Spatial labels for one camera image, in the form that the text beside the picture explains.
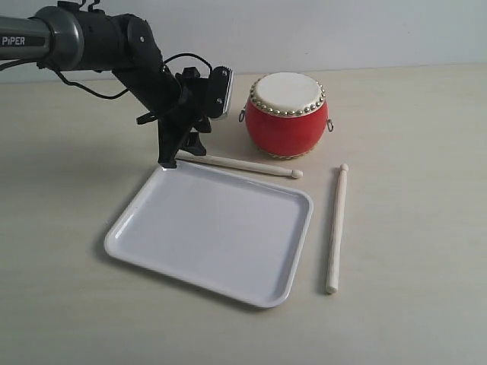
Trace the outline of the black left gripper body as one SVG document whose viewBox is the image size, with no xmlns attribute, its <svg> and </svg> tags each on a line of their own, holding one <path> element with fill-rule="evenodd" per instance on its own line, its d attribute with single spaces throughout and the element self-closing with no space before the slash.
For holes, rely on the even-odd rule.
<svg viewBox="0 0 487 365">
<path fill-rule="evenodd" d="M 186 67 L 175 77 L 180 86 L 176 104 L 159 116 L 148 112 L 136 119 L 138 125 L 157 120 L 163 144 L 185 144 L 193 129 L 201 133 L 212 131 L 204 110 L 208 79 L 201 76 L 197 67 Z"/>
</svg>

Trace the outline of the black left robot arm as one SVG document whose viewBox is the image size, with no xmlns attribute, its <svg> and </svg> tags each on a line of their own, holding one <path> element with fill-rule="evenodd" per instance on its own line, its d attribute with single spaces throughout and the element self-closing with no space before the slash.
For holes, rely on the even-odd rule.
<svg viewBox="0 0 487 365">
<path fill-rule="evenodd" d="M 149 23 L 134 14 L 108 15 L 90 5 L 60 1 L 29 18 L 1 18 L 1 69 L 34 63 L 66 85 L 116 100 L 133 95 L 147 110 L 138 125 L 158 124 L 158 163 L 177 166 L 178 151 L 204 156 L 200 134 L 212 130 L 205 111 L 208 79 L 198 68 L 173 73 L 164 61 Z M 65 77 L 68 71 L 108 71 L 123 85 L 100 94 Z"/>
</svg>

